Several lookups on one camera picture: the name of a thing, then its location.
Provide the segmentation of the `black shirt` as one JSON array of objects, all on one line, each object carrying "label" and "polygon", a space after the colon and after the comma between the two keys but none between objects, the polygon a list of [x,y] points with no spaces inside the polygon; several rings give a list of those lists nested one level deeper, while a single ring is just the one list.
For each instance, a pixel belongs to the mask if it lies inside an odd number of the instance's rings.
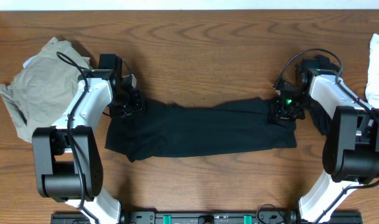
[{"label": "black shirt", "polygon": [[295,148],[296,124],[270,122],[270,104],[252,98],[184,108],[147,100],[144,113],[111,120],[105,147],[130,162]]}]

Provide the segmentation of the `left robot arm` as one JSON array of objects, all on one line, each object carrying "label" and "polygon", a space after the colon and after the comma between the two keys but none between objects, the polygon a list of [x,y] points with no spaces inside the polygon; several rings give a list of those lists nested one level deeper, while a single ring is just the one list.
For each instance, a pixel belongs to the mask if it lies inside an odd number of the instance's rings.
[{"label": "left robot arm", "polygon": [[130,223],[119,200],[103,187],[103,166],[94,132],[105,109],[110,118],[142,113],[145,103],[133,74],[115,54],[101,54],[97,69],[79,66],[78,90],[65,112],[49,127],[32,135],[37,190],[44,198],[63,202],[78,213],[56,213],[51,223]]}]

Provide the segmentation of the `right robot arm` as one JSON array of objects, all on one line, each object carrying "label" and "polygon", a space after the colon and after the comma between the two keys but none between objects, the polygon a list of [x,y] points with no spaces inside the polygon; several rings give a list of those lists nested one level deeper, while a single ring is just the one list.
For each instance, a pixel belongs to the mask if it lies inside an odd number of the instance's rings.
[{"label": "right robot arm", "polygon": [[304,59],[295,67],[295,84],[279,76],[270,109],[274,123],[304,119],[318,107],[330,118],[322,152],[324,170],[298,200],[285,223],[327,223],[354,191],[379,185],[379,109],[361,100],[342,79],[343,65],[326,57]]}]

